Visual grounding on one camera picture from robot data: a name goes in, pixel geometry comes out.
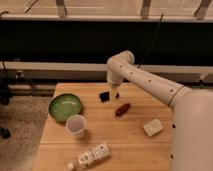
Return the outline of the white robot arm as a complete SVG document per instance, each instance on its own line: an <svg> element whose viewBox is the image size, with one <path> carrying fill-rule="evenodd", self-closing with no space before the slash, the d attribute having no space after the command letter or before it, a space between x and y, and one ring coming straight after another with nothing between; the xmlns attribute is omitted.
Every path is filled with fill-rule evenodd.
<svg viewBox="0 0 213 171"><path fill-rule="evenodd" d="M134 62L129 50L110 57L107 82L118 87L126 79L172 110L170 171L213 171L213 91L191 89Z"/></svg>

